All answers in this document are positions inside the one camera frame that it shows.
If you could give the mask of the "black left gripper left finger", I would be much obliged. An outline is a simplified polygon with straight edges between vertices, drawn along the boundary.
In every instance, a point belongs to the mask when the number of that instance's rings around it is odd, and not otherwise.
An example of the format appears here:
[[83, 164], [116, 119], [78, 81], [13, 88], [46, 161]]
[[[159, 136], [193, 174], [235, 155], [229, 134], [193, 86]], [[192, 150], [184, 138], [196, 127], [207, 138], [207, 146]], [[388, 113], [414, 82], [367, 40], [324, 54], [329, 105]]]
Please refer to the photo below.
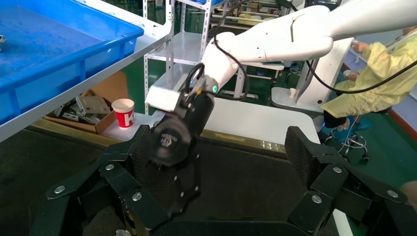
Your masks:
[[150, 127], [141, 125], [131, 140], [109, 146], [85, 170], [51, 186], [30, 235], [80, 236], [107, 207], [136, 235], [150, 235], [167, 223], [166, 210], [137, 180], [139, 157], [149, 157], [150, 135]]

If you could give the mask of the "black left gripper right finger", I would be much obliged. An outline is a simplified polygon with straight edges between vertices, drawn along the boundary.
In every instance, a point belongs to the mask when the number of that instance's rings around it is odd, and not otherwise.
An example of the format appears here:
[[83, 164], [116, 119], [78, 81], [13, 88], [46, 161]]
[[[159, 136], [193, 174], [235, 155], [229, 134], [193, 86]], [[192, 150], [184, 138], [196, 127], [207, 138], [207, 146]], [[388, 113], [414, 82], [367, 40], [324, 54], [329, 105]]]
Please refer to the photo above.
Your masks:
[[406, 195], [356, 170], [334, 148], [290, 126], [285, 152], [307, 188], [288, 221], [306, 235], [318, 235], [335, 210], [357, 220], [369, 236], [416, 235], [417, 214]]

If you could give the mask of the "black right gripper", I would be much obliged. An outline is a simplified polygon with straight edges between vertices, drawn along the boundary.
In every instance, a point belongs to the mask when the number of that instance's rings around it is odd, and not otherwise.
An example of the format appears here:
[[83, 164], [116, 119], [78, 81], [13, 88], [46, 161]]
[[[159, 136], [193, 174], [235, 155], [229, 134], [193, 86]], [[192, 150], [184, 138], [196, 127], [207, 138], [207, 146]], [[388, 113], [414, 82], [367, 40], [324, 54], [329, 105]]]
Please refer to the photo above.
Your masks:
[[156, 196], [169, 218], [173, 218], [178, 211], [185, 212], [187, 205], [201, 193], [199, 153], [190, 158], [193, 176], [192, 186], [187, 189], [178, 177], [178, 170], [171, 166], [184, 161], [191, 154], [213, 111], [214, 96], [203, 92], [185, 98], [176, 92], [172, 100], [175, 104], [169, 105], [169, 109], [161, 108], [166, 114], [151, 132], [150, 148], [150, 160], [165, 166], [157, 167]]

